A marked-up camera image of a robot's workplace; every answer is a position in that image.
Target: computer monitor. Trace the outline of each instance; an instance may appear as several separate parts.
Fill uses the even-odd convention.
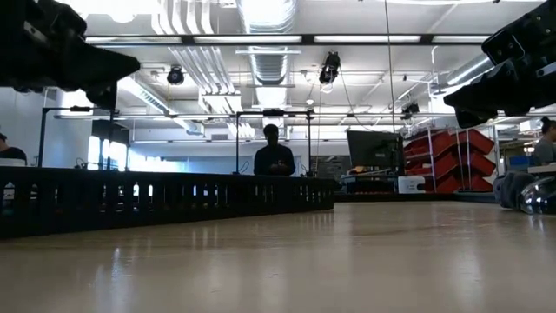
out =
[[[347,132],[352,167],[376,166],[395,170],[403,166],[400,161],[403,143],[400,134],[382,131]]]

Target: man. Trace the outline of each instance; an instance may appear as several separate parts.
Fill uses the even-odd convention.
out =
[[[269,124],[264,128],[268,146],[255,155],[255,175],[290,176],[295,172],[294,155],[288,147],[278,144],[278,127]]]
[[[0,133],[0,158],[24,160],[27,165],[27,156],[21,149],[10,147],[6,140],[8,137]]]

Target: black wall barrier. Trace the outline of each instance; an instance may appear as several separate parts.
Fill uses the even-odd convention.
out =
[[[0,167],[0,237],[329,210],[315,178]]]

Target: person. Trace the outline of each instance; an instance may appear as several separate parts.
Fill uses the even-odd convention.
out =
[[[268,145],[255,155],[255,175],[291,176],[295,172],[292,150],[278,144],[278,127],[267,125],[264,130]]]
[[[23,160],[25,161],[25,165],[27,165],[27,156],[25,152],[21,149],[10,147],[6,143],[7,140],[8,137],[0,133],[0,158]]]
[[[542,122],[542,138],[535,145],[535,162],[537,165],[548,165],[556,162],[556,121],[543,117]]]

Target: wooden table surface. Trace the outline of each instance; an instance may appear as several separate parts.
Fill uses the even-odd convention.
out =
[[[0,242],[2,312],[554,312],[556,218],[352,203]]]

